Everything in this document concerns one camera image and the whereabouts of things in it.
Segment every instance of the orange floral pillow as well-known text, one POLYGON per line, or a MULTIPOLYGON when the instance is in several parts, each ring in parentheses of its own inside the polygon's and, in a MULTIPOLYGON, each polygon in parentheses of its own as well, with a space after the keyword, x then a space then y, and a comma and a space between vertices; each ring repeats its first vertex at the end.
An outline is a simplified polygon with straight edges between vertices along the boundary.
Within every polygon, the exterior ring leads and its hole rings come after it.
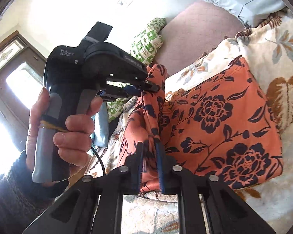
POLYGON ((196 175, 216 174, 233 189, 282 173, 282 144, 267 99, 242 57, 230 68, 164 102, 166 70, 154 65, 148 80, 161 89, 143 92, 129 117, 119 165, 143 142, 141 191, 159 189, 155 142, 196 175))

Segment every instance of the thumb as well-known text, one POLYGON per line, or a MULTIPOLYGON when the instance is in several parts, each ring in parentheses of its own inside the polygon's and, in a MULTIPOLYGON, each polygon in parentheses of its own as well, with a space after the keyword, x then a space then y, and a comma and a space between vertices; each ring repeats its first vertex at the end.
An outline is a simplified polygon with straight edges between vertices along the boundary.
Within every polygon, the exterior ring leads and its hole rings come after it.
POLYGON ((103 99, 101 97, 98 97, 98 96, 95 97, 90 103, 90 107, 87 111, 87 115, 93 116, 96 113, 98 113, 102 103, 103 103, 103 99))
POLYGON ((29 115, 29 137, 37 137, 41 116, 49 107, 50 96, 45 87, 42 88, 37 102, 32 106, 29 115))

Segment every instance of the white floral blanket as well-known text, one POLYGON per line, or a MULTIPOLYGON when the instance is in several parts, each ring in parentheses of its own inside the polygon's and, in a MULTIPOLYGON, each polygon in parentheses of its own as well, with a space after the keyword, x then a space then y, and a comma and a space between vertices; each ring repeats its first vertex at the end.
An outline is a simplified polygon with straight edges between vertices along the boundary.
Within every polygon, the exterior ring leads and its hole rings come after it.
MULTIPOLYGON (((284 234, 293 224, 293 19, 278 12, 257 28, 223 40, 210 54, 166 80, 167 97, 225 70, 239 55, 248 62, 276 116, 283 142, 284 169, 281 176, 236 192, 277 234, 284 234)), ((117 166, 121 139, 135 101, 133 98, 125 104, 108 147, 99 150, 107 173, 117 166)), ((96 158, 87 173, 94 177, 102 175, 96 158)), ((122 234, 132 233, 178 233, 177 197, 163 196, 157 191, 138 197, 124 196, 122 234)))

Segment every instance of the gray grip tape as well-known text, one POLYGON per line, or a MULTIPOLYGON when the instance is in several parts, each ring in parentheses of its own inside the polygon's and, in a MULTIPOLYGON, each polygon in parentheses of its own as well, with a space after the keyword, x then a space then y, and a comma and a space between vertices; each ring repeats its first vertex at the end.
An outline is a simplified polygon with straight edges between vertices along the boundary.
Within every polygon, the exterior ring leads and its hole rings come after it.
POLYGON ((53 118, 58 119, 60 115, 60 110, 62 107, 62 99, 59 94, 53 92, 50 94, 50 103, 49 108, 46 112, 46 115, 49 115, 53 118))
POLYGON ((55 129, 39 128, 35 153, 35 168, 32 173, 32 181, 35 183, 52 182, 52 149, 55 133, 55 129))
POLYGON ((96 40, 96 39, 94 39, 92 37, 89 37, 89 36, 85 36, 82 40, 86 40, 86 41, 89 41, 89 42, 94 43, 94 44, 99 42, 98 40, 96 40))
POLYGON ((76 114, 86 114, 91 100, 97 95, 97 90, 84 89, 79 98, 76 114))

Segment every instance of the window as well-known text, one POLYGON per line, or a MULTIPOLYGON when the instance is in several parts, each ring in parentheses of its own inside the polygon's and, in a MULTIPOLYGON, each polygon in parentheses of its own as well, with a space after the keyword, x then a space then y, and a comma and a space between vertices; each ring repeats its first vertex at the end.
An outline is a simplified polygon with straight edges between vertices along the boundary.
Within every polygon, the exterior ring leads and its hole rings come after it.
POLYGON ((0 69, 20 50, 24 48, 22 42, 16 38, 0 52, 0 69))
POLYGON ((15 69, 5 81, 28 109, 37 101, 43 86, 41 76, 26 62, 15 69))

